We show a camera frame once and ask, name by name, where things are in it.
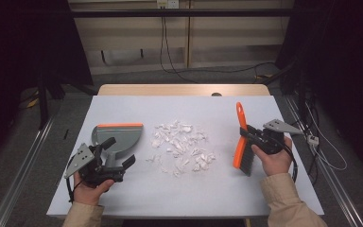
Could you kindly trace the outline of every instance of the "cabinet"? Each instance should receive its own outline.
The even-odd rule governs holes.
[[[68,1],[71,9],[157,8],[152,0]],[[293,0],[180,0],[180,9],[285,9],[292,5]],[[161,48],[161,18],[75,18],[75,21],[85,51]],[[287,23],[287,17],[166,18],[169,47],[183,49],[186,67],[195,66],[195,55],[202,48],[281,45]]]

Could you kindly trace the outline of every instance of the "floor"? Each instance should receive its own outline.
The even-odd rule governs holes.
[[[158,64],[158,53],[160,53],[158,50],[152,50],[151,52],[145,50],[145,57],[143,59],[141,59],[139,51],[109,52],[108,54],[105,53],[107,63],[117,65],[108,66],[109,69],[105,69],[106,66],[102,64],[99,52],[87,53],[89,63],[92,65],[93,79],[95,81],[95,86],[91,87],[93,89],[98,89],[104,83],[188,82],[185,79],[192,79],[199,83],[252,83],[255,81],[255,75],[274,74],[278,70],[273,65],[262,65],[255,68],[255,70],[225,73],[233,70],[247,69],[249,68],[247,65],[253,65],[247,63],[249,61],[246,62],[247,64],[242,63],[247,60],[245,57],[250,53],[245,53],[239,49],[234,51],[234,53],[231,50],[229,54],[223,53],[215,57],[211,57],[211,54],[209,54],[205,58],[218,58],[216,67],[208,64],[208,61],[201,61],[201,64],[197,63],[197,67],[208,67],[203,68],[206,71],[184,72],[180,74],[181,77],[178,77],[178,75],[169,74],[162,70],[162,66]],[[183,68],[182,50],[171,50],[170,55],[175,56],[175,58],[172,58],[172,61],[176,63],[175,68],[181,70]],[[264,57],[259,61],[274,61],[274,58]],[[164,61],[164,68],[171,70],[169,66],[168,61]],[[3,221],[4,224],[2,226],[59,226],[62,224],[62,220],[48,217],[46,210],[49,207],[58,179],[62,173],[60,166],[65,166],[67,162],[91,102],[90,96],[84,95],[73,87],[63,85],[63,88],[66,91],[64,100],[49,99],[48,101],[50,113],[56,113],[56,116],[41,150],[30,163],[30,172],[26,174],[23,184],[13,184],[13,179],[16,178],[16,174],[26,159],[27,153],[33,146],[33,141],[37,135],[40,114],[38,106],[24,109],[25,103],[22,103],[19,107],[19,113],[9,129],[9,137],[0,148],[0,205],[11,187],[20,187],[20,193],[11,197],[15,203],[9,208],[10,215]],[[289,109],[286,96],[281,94],[279,83],[276,81],[270,84],[268,88],[275,97],[285,122],[293,124],[295,122],[294,113]],[[32,92],[34,92],[33,89],[24,91],[23,96],[26,97]],[[363,164],[356,157],[350,142],[339,135],[333,119],[323,110],[321,103],[318,103],[317,109],[320,113],[320,130],[341,152],[342,157],[344,157],[347,163],[347,167],[344,170],[333,170],[333,172],[337,175],[339,183],[343,185],[348,198],[358,212],[360,220],[363,221]],[[309,152],[305,140],[300,137],[293,137],[293,140],[297,148],[299,148],[304,167],[308,169],[312,161],[312,154]],[[336,167],[343,167],[343,159],[336,153],[333,147],[327,144],[325,138],[321,138],[320,141],[322,151],[329,163]],[[338,195],[325,177],[325,174],[328,174],[328,172],[321,170],[320,162],[318,162],[317,167],[319,168],[319,176],[314,188],[325,212],[325,216],[322,218],[329,226],[354,226],[348,221],[346,214],[342,212],[342,204],[337,200]],[[315,179],[315,168],[311,172],[311,178]],[[122,223],[123,226],[165,226],[170,222],[169,220],[167,222],[159,220],[151,220],[149,222],[126,220],[123,222],[121,220],[104,218],[102,226],[121,226]],[[243,225],[242,221],[235,222],[235,220],[189,220],[188,222],[176,222],[171,222],[171,224],[216,227]],[[267,226],[267,218],[252,218],[251,226]]]

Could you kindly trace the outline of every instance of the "electrical outlet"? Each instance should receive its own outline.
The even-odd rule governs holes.
[[[167,0],[157,0],[158,9],[167,9]]]
[[[167,0],[167,9],[178,9],[179,0]]]
[[[317,146],[320,143],[320,139],[317,136],[314,135],[308,135],[307,136],[307,142],[310,145]]]

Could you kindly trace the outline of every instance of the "metal rail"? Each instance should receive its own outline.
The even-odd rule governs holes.
[[[302,130],[304,130],[303,123],[299,120],[300,118],[297,114],[298,106],[296,102],[291,96],[286,96],[285,101],[289,106],[290,111],[294,116],[295,120],[297,120],[297,122],[299,123],[299,127]],[[313,153],[313,155],[315,155],[315,151],[313,149],[311,149],[311,152]],[[322,150],[320,150],[320,155],[322,156],[323,159],[326,160],[326,157],[323,155]],[[363,226],[363,220],[361,219],[361,216],[359,216],[359,212],[355,208],[352,199],[350,198],[349,194],[346,192],[340,180],[338,179],[335,171],[324,162],[318,162],[318,163],[320,170],[325,176],[327,183],[331,187],[332,192],[334,193],[337,202],[340,205],[341,210],[343,211],[344,215],[346,216],[346,219],[350,223],[350,226],[352,227]]]
[[[24,184],[26,183],[28,174],[33,167],[38,157],[38,154],[43,147],[43,142],[45,141],[46,136],[51,129],[55,115],[55,113],[52,114],[43,129],[38,131],[36,138],[34,139],[34,142],[31,148],[28,150],[27,156],[22,163],[22,166],[20,167],[16,177],[11,183],[8,192],[0,203],[0,227],[5,226],[8,222],[9,216],[17,200],[19,199]]]

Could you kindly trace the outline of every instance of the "metal jaw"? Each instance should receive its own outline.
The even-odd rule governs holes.
[[[292,127],[289,124],[286,124],[285,122],[274,119],[269,121],[268,123],[264,124],[264,128],[277,131],[277,132],[288,132],[291,134],[303,134],[303,132],[295,127]]]
[[[69,164],[69,166],[66,169],[66,172],[64,173],[63,178],[68,179],[71,177],[75,172],[79,171],[81,168],[89,164],[94,159],[93,153],[90,151],[90,149],[85,145],[84,143],[81,144],[80,148],[78,149],[78,152],[73,157],[72,162]]]

